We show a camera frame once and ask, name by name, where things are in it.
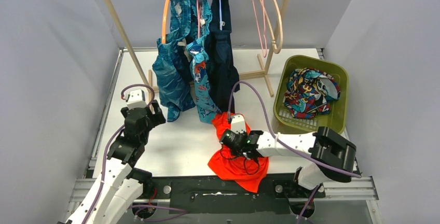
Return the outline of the orange shorts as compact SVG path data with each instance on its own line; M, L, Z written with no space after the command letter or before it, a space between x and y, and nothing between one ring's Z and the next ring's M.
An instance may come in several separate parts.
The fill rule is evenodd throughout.
M210 158L208 167L220 179L234 181L244 190L257 193L261 181L267 175L269 158L247 160L244 157L233 156L230 149L222 145Z

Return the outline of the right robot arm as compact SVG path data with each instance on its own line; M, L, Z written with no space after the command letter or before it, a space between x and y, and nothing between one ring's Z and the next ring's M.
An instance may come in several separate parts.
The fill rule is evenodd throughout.
M326 181L349 183L352 178L360 177L354 172L355 144L328 127L304 134L272 134L261 130L246 134L227 129L219 142L233 155L246 159L298 156L310 161L296 170L292 181L292 190L300 197Z

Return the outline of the light wooden hanger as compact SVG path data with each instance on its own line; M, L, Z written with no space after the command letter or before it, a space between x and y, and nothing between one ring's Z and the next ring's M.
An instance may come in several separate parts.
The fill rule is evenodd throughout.
M260 7L261 7L263 1L262 0L257 0L257 1L259 2ZM269 54L270 48L272 48L272 50L275 54L278 54L281 51L281 49L283 47L283 42L284 42L283 22L282 22L282 16L281 16L281 9L280 9L280 6L279 6L277 0L271 0L271 1L274 6L274 11L276 14L277 23L276 23L276 27L272 26L272 23L270 21L270 17L268 14L268 10L266 9L265 0L264 0L268 54ZM262 25L260 25L260 28L261 29L263 28L263 19L262 19Z

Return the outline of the navy blue shorts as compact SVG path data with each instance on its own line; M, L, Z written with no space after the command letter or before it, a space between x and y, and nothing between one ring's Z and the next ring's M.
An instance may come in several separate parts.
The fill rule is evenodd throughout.
M239 73L233 63L229 0L222 0L222 10L225 24L221 31L219 29L218 0L212 0L210 34L205 41L206 52L210 58L210 96L220 111L227 112L230 109L234 113L235 100L232 93L239 91L240 87L234 88L235 83L239 81Z

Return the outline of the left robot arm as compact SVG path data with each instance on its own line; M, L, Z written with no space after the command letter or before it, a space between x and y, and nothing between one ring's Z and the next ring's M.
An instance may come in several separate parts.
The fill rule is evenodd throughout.
M150 131L166 120L156 100L128 103L121 113L125 123L105 147L101 175L65 223L117 223L136 198L152 193L152 174L135 164Z

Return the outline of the light blue hanger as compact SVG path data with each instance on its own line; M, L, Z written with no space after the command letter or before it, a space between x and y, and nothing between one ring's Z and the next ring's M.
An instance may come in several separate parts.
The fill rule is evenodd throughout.
M223 21L222 0L218 0L218 16L219 16L219 29L222 31L225 22Z

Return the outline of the pink wire hanger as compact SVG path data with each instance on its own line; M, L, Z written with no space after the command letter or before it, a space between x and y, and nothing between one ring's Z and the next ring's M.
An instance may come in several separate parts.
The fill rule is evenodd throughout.
M263 28L261 29L260 24L259 24L259 20L258 20L257 10L256 10L256 0L251 0L252 6L253 6L255 22L256 22L257 33L258 33L258 39L259 39L260 48L262 51L262 57L266 58L268 55L268 45L267 45L267 38L266 38L265 5L264 5L264 0L262 0L262 1L263 1L263 3L261 5L261 9L262 9Z

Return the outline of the comic print shorts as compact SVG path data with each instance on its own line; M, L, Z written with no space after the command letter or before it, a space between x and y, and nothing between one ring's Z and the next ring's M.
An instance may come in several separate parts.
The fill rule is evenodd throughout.
M339 84L330 74L315 68L298 68L289 76L284 106L297 119L313 119L331 112L330 103L340 98Z

